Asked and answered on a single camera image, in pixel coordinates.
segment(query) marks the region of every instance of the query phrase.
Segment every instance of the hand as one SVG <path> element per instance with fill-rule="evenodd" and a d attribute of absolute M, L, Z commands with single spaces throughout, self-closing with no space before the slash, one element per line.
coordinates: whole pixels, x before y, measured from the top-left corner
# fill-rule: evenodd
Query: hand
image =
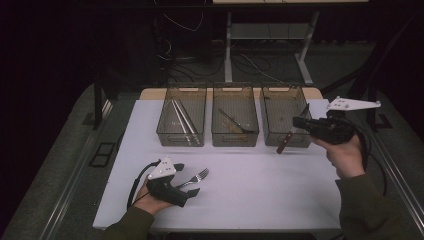
<path fill-rule="evenodd" d="M 321 139 L 312 137 L 312 142 L 327 150 L 327 158 L 337 170 L 341 178 L 351 178 L 365 174 L 362 166 L 361 142 L 357 135 L 347 143 L 332 145 Z"/>
<path fill-rule="evenodd" d="M 144 211 L 155 215 L 160 210 L 165 209 L 167 207 L 173 206 L 172 204 L 158 200 L 157 198 L 153 197 L 149 194 L 149 191 L 146 187 L 148 179 L 144 179 L 143 186 L 140 188 L 140 190 L 137 193 L 136 196 L 136 202 L 133 204 L 134 207 L 143 209 Z"/>

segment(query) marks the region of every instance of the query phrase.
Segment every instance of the metal fork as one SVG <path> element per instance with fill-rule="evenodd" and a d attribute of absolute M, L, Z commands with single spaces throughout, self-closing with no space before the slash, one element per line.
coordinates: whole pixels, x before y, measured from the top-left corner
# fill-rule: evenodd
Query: metal fork
<path fill-rule="evenodd" d="M 196 176 L 192 177 L 189 181 L 187 181 L 187 182 L 185 182 L 181 185 L 178 185 L 175 188 L 180 189 L 180 188 L 185 187 L 189 184 L 198 183 L 198 182 L 202 181 L 203 179 L 205 179 L 205 177 L 208 176 L 208 174 L 209 174 L 209 169 L 205 168 L 203 171 L 198 173 Z"/>

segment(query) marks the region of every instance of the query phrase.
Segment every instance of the green sleeve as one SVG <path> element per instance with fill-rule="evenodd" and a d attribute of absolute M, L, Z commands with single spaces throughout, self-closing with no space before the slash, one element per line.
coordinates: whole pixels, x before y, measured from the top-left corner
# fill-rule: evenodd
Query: green sleeve
<path fill-rule="evenodd" d="M 412 239 L 402 227 L 400 208 L 378 192 L 368 175 L 336 184 L 342 200 L 340 225 L 347 239 Z"/>
<path fill-rule="evenodd" d="M 119 222 L 106 228 L 102 240 L 145 240 L 153 221 L 150 213 L 130 207 Z"/>

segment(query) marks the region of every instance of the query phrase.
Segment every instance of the transparent container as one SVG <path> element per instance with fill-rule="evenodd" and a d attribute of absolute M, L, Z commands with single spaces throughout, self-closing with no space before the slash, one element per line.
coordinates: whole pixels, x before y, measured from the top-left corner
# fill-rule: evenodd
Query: transparent container
<path fill-rule="evenodd" d="M 299 84 L 262 83 L 261 113 L 265 145 L 279 146 L 292 130 L 293 117 L 306 107 L 306 99 Z M 310 112 L 305 116 L 311 118 Z M 311 143 L 309 133 L 296 129 L 287 147 L 307 148 Z"/>
<path fill-rule="evenodd" d="M 162 146 L 202 147 L 206 83 L 169 83 L 156 129 Z"/>
<path fill-rule="evenodd" d="M 259 134 L 253 86 L 214 83 L 212 144 L 215 147 L 254 147 Z"/>

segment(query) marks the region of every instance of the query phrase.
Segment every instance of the table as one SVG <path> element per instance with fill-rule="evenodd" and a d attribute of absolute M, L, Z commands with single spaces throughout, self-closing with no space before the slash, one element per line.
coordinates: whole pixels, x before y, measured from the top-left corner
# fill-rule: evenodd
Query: table
<path fill-rule="evenodd" d="M 313 117 L 325 115 L 327 100 L 319 91 L 305 89 Z M 134 179 L 144 166 L 169 156 L 184 163 L 173 185 L 204 168 L 208 177 L 184 190 L 200 188 L 184 208 L 171 207 L 155 217 L 152 231 L 302 232 L 339 229 L 340 196 L 335 169 L 325 150 L 311 144 L 307 149 L 264 145 L 262 132 L 256 147 L 216 148 L 210 133 L 211 91 L 206 104 L 205 146 L 162 147 L 156 135 L 165 89 L 147 89 L 137 101 L 115 160 L 96 219 L 95 228 L 117 222 L 126 211 Z M 260 105 L 256 101 L 259 127 Z"/>

